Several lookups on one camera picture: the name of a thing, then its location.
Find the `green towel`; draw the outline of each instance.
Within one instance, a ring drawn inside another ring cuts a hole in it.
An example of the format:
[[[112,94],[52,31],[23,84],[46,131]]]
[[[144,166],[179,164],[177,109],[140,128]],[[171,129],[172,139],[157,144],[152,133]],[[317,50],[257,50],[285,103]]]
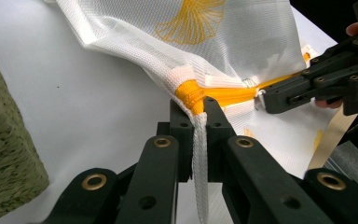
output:
[[[0,73],[0,217],[48,186],[48,174]]]

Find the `white mesh fabric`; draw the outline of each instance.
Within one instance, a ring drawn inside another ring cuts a hole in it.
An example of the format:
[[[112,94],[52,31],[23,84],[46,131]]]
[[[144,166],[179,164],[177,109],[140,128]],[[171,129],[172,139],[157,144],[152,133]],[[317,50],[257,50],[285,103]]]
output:
[[[57,3],[84,48],[142,66],[190,116],[196,127],[193,169],[200,223],[232,222],[219,185],[212,187],[208,197],[206,114],[193,117],[174,92],[180,84],[194,78],[201,87],[238,88],[245,86],[242,80],[246,78],[259,84],[305,68],[289,1],[57,0]],[[273,116],[262,108],[255,110],[254,102],[248,102],[228,106],[226,115],[237,134],[249,130],[289,173],[302,176],[305,171],[302,162],[310,160],[315,134],[331,118],[306,106],[291,114]]]

